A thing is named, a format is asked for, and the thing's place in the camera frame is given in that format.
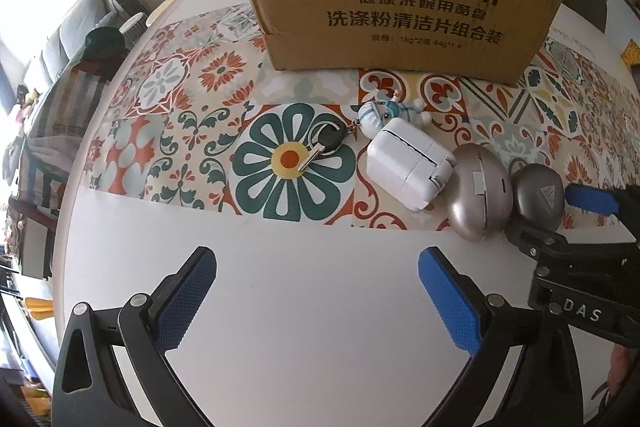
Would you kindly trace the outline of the green hat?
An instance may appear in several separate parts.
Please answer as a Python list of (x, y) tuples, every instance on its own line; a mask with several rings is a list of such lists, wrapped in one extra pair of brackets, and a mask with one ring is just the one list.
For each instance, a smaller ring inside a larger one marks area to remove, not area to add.
[(81, 60), (107, 60), (108, 58), (126, 56), (129, 50), (124, 35), (116, 27), (103, 26), (94, 28), (86, 35)]

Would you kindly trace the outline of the dark grey earbuds case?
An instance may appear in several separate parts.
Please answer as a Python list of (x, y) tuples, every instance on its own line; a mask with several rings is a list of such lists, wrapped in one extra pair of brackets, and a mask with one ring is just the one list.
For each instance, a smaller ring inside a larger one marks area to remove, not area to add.
[(564, 186), (550, 167), (527, 165), (512, 176), (514, 212), (536, 227), (556, 231), (564, 215)]

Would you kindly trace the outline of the white square charger case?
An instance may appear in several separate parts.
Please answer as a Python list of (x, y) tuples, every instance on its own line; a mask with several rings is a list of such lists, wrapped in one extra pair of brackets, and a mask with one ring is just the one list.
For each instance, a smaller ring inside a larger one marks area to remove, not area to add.
[(401, 118), (386, 124), (367, 147), (368, 178), (410, 211), (430, 205), (456, 165), (450, 150)]

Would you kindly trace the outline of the patterned tile table mat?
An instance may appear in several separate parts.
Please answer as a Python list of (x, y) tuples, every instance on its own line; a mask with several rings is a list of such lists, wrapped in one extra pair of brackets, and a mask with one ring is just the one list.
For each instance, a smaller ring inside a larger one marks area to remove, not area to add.
[(564, 184), (639, 180), (639, 95), (547, 40), (514, 86), (390, 69), (279, 72), (237, 4), (168, 23), (122, 77), (82, 182), (96, 191), (318, 225), (440, 231), (445, 205), (412, 212), (367, 174), (367, 124), (410, 117), (447, 150), (474, 143), (506, 170)]

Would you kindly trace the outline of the striped fabric bag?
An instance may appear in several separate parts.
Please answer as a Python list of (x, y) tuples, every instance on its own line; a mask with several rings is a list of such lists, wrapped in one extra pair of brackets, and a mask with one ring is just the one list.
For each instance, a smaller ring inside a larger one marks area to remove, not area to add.
[(107, 80), (71, 68), (44, 95), (27, 121), (18, 162), (18, 199), (61, 208), (70, 170), (107, 86)]

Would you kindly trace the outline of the black car key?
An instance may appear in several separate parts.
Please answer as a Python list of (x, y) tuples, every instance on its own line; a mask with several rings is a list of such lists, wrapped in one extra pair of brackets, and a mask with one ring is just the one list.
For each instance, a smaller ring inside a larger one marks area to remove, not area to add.
[(298, 171), (304, 172), (319, 156), (337, 150), (347, 135), (348, 128), (344, 124), (325, 124), (318, 131), (316, 141), (312, 143), (307, 158), (298, 166)]

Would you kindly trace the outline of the cream flower shaped kids table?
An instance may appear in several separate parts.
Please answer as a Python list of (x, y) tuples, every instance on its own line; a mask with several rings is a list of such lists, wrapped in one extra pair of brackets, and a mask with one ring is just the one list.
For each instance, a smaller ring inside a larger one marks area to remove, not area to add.
[(196, 0), (164, 0), (149, 16), (146, 26), (160, 26), (162, 23), (175, 23), (196, 14)]

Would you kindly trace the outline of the woven yellow tissue box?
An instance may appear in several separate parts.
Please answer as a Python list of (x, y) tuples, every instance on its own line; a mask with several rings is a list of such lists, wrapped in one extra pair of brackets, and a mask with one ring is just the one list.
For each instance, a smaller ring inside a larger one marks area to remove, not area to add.
[(620, 58), (629, 70), (640, 65), (640, 46), (634, 39), (629, 40)]

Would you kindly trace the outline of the white cylindrical air purifier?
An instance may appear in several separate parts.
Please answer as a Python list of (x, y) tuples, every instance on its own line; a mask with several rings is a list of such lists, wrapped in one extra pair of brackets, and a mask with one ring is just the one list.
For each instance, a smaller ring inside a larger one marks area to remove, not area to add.
[(128, 50), (132, 50), (134, 48), (136, 43), (148, 29), (148, 26), (146, 26), (147, 19), (148, 14), (145, 12), (137, 12), (137, 14), (134, 14), (129, 20), (126, 20), (126, 22), (119, 27), (119, 32), (124, 37)]

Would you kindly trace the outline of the silver round egg device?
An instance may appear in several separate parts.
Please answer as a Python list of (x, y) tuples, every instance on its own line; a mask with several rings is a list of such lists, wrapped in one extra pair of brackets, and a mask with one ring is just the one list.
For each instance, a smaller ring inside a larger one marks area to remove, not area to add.
[(457, 165), (444, 188), (451, 228), (462, 239), (481, 242), (501, 231), (513, 209), (513, 190), (502, 161), (477, 144), (454, 150)]

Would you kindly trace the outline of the blue white cat figurine keychain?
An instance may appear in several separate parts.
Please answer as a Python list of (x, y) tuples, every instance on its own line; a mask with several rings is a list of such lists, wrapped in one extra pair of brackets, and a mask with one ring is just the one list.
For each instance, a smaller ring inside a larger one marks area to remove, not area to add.
[(403, 102), (400, 92), (395, 91), (391, 98), (372, 98), (364, 102), (352, 122), (352, 129), (360, 130), (363, 135), (372, 140), (391, 120), (399, 118), (421, 130), (425, 130), (431, 123), (431, 114), (425, 109), (420, 98)]

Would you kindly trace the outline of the grey sofa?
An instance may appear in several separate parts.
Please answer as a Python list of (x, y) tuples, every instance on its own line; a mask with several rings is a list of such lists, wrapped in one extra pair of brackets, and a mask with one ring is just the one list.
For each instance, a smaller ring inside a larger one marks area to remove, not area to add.
[(26, 66), (21, 84), (43, 94), (75, 60), (90, 31), (99, 27), (119, 27), (121, 22), (112, 0), (77, 1)]

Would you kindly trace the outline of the dark chair right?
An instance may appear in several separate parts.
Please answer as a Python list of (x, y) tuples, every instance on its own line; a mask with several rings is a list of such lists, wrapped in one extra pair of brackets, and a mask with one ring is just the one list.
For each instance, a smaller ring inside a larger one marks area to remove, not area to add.
[(606, 0), (563, 0), (562, 3), (597, 30), (605, 32), (606, 17), (608, 16)]

